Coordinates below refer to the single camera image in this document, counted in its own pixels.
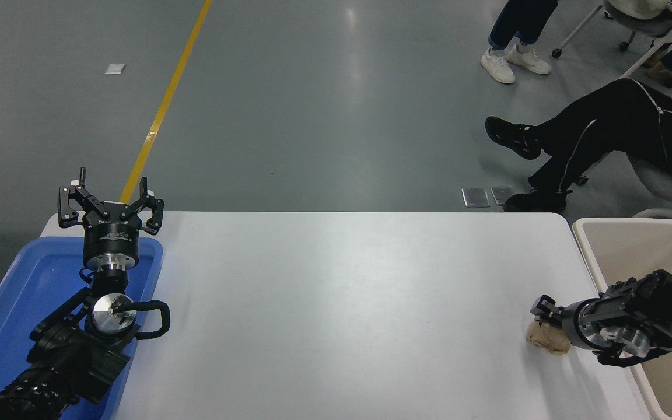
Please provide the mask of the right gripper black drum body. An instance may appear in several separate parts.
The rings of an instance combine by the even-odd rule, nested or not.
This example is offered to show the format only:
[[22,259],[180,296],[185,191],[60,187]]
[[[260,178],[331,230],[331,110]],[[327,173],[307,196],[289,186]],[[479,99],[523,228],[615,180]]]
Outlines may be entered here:
[[584,308],[586,308],[589,303],[590,300],[582,300],[572,303],[569,306],[560,307],[558,313],[562,331],[565,333],[568,340],[570,340],[572,345],[584,350],[592,350],[590,341],[587,340],[586,335],[584,335],[582,328],[580,327],[581,312],[584,311]]

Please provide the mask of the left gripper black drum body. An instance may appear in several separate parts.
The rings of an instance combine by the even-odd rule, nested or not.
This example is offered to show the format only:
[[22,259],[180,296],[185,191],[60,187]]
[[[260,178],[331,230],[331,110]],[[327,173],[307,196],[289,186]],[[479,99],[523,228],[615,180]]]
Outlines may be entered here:
[[106,254],[120,254],[123,263],[139,261],[139,230],[142,220],[127,205],[107,203],[105,211],[87,210],[83,215],[85,244],[83,262],[100,263]]

